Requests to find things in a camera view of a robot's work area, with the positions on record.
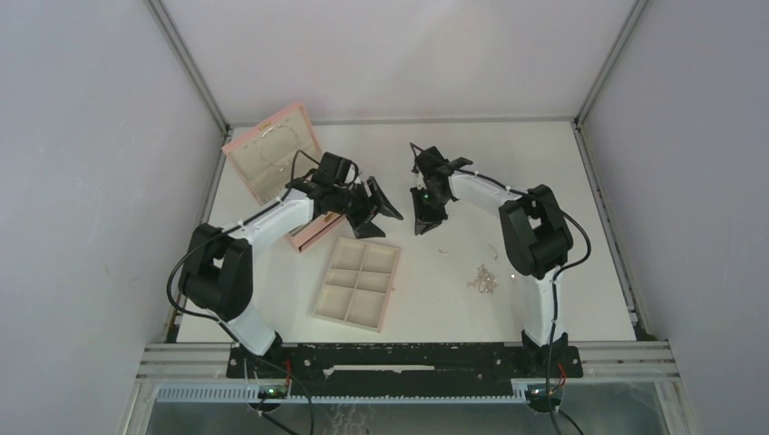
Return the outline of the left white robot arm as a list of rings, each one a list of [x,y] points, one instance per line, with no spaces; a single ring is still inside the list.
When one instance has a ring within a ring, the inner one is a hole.
[[[352,160],[326,152],[306,174],[293,177],[278,197],[230,228],[196,227],[187,253],[171,269],[168,286],[177,286],[199,311],[249,352],[248,366],[263,378],[277,375],[281,339],[253,296],[253,260],[280,238],[325,213],[346,219],[358,239],[384,237],[377,216],[402,219],[375,177],[360,178]]]

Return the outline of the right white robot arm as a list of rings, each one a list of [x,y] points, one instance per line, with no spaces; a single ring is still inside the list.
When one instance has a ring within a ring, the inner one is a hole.
[[[417,236],[438,228],[448,219],[446,206],[467,200],[500,220],[503,247],[511,266],[533,280],[527,294],[529,316],[522,331],[530,346],[525,368],[534,376],[549,376],[560,365],[553,346],[565,334],[560,320],[560,272],[574,246],[567,217],[552,190],[539,185],[520,190],[470,169],[463,157],[449,160],[436,148],[409,144],[414,155],[412,173],[417,185],[410,189]]]

